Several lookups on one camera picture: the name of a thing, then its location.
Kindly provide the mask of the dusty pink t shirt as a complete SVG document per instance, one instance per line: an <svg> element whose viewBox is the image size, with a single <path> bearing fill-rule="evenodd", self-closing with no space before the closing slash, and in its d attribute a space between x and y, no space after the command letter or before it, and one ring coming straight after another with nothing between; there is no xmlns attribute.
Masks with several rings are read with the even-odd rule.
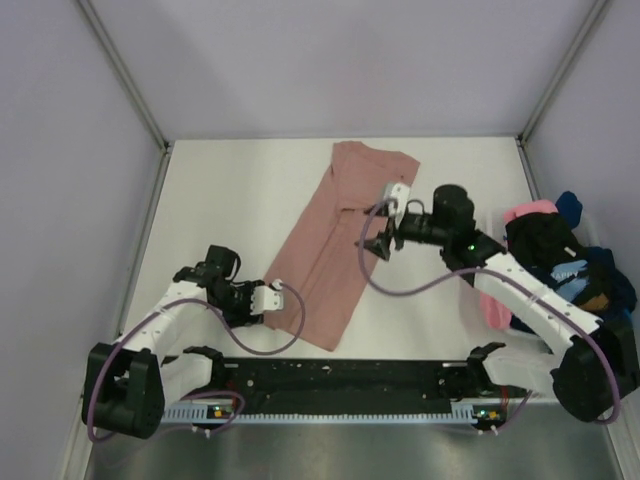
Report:
<svg viewBox="0 0 640 480"><path fill-rule="evenodd" d="M306 315L287 299L282 311L264 317L266 326L291 334L301 329L302 340L336 349L367 286L357 250L365 211L387 184L412 185L419 167L401 152L356 141L333 145L329 167L265 276L293 287Z"/></svg>

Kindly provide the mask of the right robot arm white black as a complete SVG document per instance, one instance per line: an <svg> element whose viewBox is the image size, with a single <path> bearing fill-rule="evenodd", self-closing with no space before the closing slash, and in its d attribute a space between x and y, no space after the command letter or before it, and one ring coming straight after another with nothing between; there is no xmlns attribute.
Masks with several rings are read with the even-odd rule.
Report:
<svg viewBox="0 0 640 480"><path fill-rule="evenodd" d="M447 274L402 296L416 295L460 277L497 300L547 346L545 352L511 348L497 342L467 370L469 388L487 396L501 385L554 396L574 418L609 425L622 412L622 401L639 388L639 360L634 329L619 317L605 321L562 298L531 275L498 241L476 226L475 205L467 191L445 184L433 193L432 209L409 209L411 189L387 185L377 203L365 210L364 225L385 219L370 238L360 234L358 252L388 260L407 242L439 247Z"/></svg>

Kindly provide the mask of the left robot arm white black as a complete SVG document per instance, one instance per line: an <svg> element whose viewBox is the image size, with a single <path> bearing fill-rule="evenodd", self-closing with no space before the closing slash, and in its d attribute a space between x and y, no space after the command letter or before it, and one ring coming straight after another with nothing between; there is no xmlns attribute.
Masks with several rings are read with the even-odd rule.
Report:
<svg viewBox="0 0 640 480"><path fill-rule="evenodd" d="M197 318L212 312L227 330L259 324L282 305L262 280L238 282L233 250L212 245L204 260L182 267L161 300L129 332L89 352L81 419L92 441L97 430L151 437L165 410L192 393L216 396L228 375L222 354L191 339Z"/></svg>

